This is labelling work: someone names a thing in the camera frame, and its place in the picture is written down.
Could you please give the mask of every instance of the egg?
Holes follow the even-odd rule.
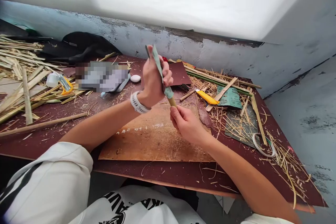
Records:
[[[132,75],[131,76],[131,81],[133,82],[138,82],[140,81],[141,77],[139,75]]]

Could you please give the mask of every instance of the person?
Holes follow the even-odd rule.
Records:
[[[148,46],[143,67],[144,90],[136,94],[144,110],[164,98],[162,80]],[[173,83],[167,62],[162,66],[163,83]],[[72,128],[37,160],[13,175],[0,196],[0,211],[13,224],[130,224],[204,223],[184,200],[172,197],[159,186],[129,185],[109,192],[87,207],[90,152],[140,115],[131,100],[95,114]],[[254,214],[243,223],[300,223],[295,211],[276,188],[251,164],[208,134],[193,113],[171,107],[173,126],[190,143],[202,147],[236,184]]]

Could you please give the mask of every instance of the wooden workbench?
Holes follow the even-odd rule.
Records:
[[[115,58],[110,58],[108,59],[108,61],[114,61],[114,59]],[[145,62],[144,59],[129,57],[125,55],[119,56],[117,61],[133,61],[134,63],[132,64],[131,70],[132,75],[140,74],[142,71],[142,66]],[[119,93],[107,94],[103,99],[100,97],[99,93],[92,93],[89,96],[81,95],[80,98],[76,99],[76,103],[72,101],[64,105],[44,104],[43,106],[35,109],[33,112],[40,117],[49,113],[43,118],[43,120],[49,119],[50,117],[50,120],[54,120],[86,112],[89,107],[91,107],[91,105],[97,102],[96,105],[91,109],[90,113],[92,115],[116,103],[120,103],[128,99],[131,92],[135,92],[140,89],[140,83],[134,84],[129,82],[125,87],[126,91],[122,98],[118,98]],[[185,93],[179,88],[173,88],[173,91],[175,92],[175,99],[179,99]],[[253,91],[255,92],[255,99],[257,101],[259,111],[262,110],[261,107],[263,107],[267,114],[271,114],[264,101],[260,97],[259,93],[255,89],[253,89]],[[25,126],[25,118],[21,114],[17,115],[9,121],[16,119],[20,119],[20,121],[17,122],[10,129]],[[69,121],[66,124],[59,124],[42,130],[2,137],[0,139],[0,155],[34,160],[38,158],[41,154],[43,154],[51,145],[55,144],[74,125],[78,124],[82,120],[83,119],[77,120],[75,122]],[[1,125],[0,131],[4,129],[7,124],[8,123]],[[288,143],[286,137],[279,128],[273,116],[268,116],[267,122],[264,125],[264,129],[267,129],[272,134],[276,135],[276,137],[280,141],[282,141],[282,145],[285,146],[286,149],[290,147],[290,144]],[[214,136],[217,136],[216,131],[214,131],[213,129],[211,131]],[[259,159],[262,156],[257,151],[251,152],[250,147],[238,142],[235,139],[224,137],[222,134],[219,134],[218,140],[239,155],[241,155],[255,168],[257,168],[263,175],[265,175],[269,179],[269,181],[271,181],[271,183],[280,191],[280,193],[289,203],[293,203],[293,192],[290,190],[285,181],[278,174],[275,173],[272,165],[270,165],[266,161]],[[100,151],[99,148],[101,148],[101,146],[92,152],[92,157],[94,159],[94,171],[135,178],[164,186],[186,188],[221,196],[240,197],[240,194],[236,194],[228,189],[219,186],[219,184],[221,184],[223,186],[231,187],[235,191],[238,191],[238,189],[227,174],[217,172],[216,176],[213,178],[215,174],[214,171],[205,169],[201,170],[201,168],[204,167],[215,169],[216,163],[152,162],[148,164],[149,162],[146,161],[97,160]],[[305,183],[304,188],[306,190],[306,200],[310,206],[327,206],[327,204],[323,201],[321,195],[315,189],[312,182]],[[303,211],[314,212],[314,209],[312,207],[309,207],[299,197],[297,197],[296,208]]]

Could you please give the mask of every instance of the bracelet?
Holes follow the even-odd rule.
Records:
[[[141,93],[141,92],[142,92],[142,91],[137,91],[137,92],[135,92],[135,93],[133,93],[133,94],[131,95],[131,104],[132,104],[132,106],[133,106],[133,108],[134,108],[134,110],[135,110],[136,112],[138,112],[138,113],[140,113],[140,114],[145,114],[145,113],[147,113],[148,111],[150,111],[151,108],[150,108],[150,109],[149,109],[149,108],[146,108],[144,105],[142,105],[142,104],[139,102],[137,95],[138,95],[139,93]]]

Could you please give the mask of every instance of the forearm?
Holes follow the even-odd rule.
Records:
[[[295,211],[264,175],[214,137],[208,134],[207,138],[204,149],[230,176],[255,213],[301,223]]]
[[[146,104],[143,93],[138,94],[138,100],[141,104]],[[85,119],[65,134],[60,142],[79,144],[91,152],[139,115],[130,100],[124,101]]]

